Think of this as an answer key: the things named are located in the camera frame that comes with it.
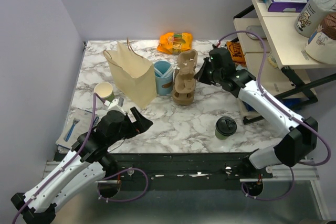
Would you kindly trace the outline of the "cartoon paper roll grey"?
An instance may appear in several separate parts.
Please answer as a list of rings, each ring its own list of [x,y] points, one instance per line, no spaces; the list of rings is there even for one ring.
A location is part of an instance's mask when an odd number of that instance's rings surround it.
[[[295,21],[295,29],[309,38],[324,18],[332,13],[335,13],[335,0],[309,0]]]

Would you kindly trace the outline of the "brown pulp cup carrier stack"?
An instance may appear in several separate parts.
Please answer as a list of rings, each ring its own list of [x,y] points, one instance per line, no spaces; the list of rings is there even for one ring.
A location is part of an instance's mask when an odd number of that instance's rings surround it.
[[[173,87],[173,101],[178,105],[190,105],[194,101],[196,80],[194,75],[178,74]]]

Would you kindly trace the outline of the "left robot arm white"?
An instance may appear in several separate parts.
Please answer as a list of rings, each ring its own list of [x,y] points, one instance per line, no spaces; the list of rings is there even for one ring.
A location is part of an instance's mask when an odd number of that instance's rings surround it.
[[[16,193],[11,201],[17,217],[26,223],[52,223],[57,210],[78,191],[98,180],[112,179],[123,171],[108,152],[119,140],[146,132],[153,122],[135,107],[132,122],[127,113],[110,110],[94,129],[83,133],[59,165],[38,185],[25,193]]]

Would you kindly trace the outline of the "beige paper bag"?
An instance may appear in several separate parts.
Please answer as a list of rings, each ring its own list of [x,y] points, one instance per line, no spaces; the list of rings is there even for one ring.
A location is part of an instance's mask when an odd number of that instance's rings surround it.
[[[146,108],[157,96],[154,64],[136,54],[127,44],[117,43],[116,50],[104,50],[103,56],[115,86],[139,108]]]

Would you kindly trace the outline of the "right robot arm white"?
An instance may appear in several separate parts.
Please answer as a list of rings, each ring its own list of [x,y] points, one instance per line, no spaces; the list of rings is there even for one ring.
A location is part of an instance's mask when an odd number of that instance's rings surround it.
[[[256,150],[247,157],[241,165],[246,177],[255,177],[260,169],[271,165],[293,167],[316,148],[314,131],[318,128],[317,121],[312,117],[304,119],[284,106],[259,86],[255,76],[247,70],[236,70],[227,49],[212,49],[194,78],[204,84],[221,86],[249,104],[276,129],[282,139],[278,144]]]

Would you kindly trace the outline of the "black plastic cup lid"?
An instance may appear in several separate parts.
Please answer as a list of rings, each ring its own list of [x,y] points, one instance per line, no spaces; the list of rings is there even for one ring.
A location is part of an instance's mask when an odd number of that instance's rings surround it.
[[[215,124],[215,128],[230,131],[230,133],[233,135],[236,133],[237,124],[235,120],[233,120],[232,118],[228,116],[222,116],[221,118],[217,120]]]

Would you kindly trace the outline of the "blue straw holder cup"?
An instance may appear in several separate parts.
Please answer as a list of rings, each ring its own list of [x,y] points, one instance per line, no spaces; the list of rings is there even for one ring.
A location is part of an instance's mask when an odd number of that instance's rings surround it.
[[[158,95],[168,95],[173,90],[173,66],[167,61],[154,63],[156,91]]]

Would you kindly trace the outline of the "grey computer mouse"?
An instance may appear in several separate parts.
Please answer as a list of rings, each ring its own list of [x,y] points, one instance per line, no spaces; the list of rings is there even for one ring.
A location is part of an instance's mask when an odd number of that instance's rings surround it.
[[[253,40],[258,40],[258,37],[261,39],[267,39],[261,25],[251,25],[248,26],[246,30],[248,31],[247,36]]]

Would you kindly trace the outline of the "orange brown snack packet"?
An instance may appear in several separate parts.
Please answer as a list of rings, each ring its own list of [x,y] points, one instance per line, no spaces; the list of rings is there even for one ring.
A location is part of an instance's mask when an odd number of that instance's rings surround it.
[[[240,43],[228,41],[226,43],[226,48],[230,52],[232,61],[235,64],[241,65],[242,67],[247,66],[246,61],[245,61],[245,56],[244,56],[243,51],[241,49]]]

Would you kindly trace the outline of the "cartoon paper roll brown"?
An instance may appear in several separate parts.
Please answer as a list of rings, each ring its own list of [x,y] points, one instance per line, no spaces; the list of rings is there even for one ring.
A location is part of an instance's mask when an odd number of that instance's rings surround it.
[[[335,65],[335,13],[320,23],[308,39],[305,52],[318,62]]]

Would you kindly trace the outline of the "purple tissue box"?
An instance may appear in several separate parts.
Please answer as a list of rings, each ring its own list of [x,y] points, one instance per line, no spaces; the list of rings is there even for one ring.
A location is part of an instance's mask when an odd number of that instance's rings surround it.
[[[300,13],[309,0],[263,0],[269,12]]]

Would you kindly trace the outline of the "orange snack bag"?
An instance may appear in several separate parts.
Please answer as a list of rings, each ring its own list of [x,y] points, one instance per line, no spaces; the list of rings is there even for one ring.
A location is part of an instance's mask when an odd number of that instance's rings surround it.
[[[159,39],[157,50],[169,55],[178,55],[192,49],[193,35],[190,33],[166,33]]]

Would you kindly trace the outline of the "green paper cup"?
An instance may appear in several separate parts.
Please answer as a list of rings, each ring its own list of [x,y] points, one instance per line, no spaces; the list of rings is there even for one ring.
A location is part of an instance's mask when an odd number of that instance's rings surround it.
[[[115,99],[113,86],[109,82],[97,84],[93,90],[93,94],[106,106]]]
[[[215,129],[215,136],[219,139],[219,140],[225,140],[228,137],[230,137],[232,134],[230,133],[230,131],[227,130],[221,130],[219,128]]]

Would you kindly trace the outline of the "razor blister pack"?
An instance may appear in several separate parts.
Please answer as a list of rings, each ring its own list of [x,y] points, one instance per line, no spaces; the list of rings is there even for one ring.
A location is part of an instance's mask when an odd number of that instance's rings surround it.
[[[86,134],[91,123],[92,112],[82,109],[74,110],[65,129],[56,141],[56,145],[71,149],[81,134]]]

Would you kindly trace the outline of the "blue snack bag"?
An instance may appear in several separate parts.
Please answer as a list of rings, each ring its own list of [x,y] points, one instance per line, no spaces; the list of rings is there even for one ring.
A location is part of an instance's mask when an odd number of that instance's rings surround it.
[[[287,106],[290,107],[292,105],[296,105],[299,104],[301,102],[300,98],[288,98],[288,99],[283,99],[282,103]],[[247,109],[247,111],[255,111],[255,109],[253,107],[251,107],[249,104],[247,104],[246,102],[243,102],[245,108]]]

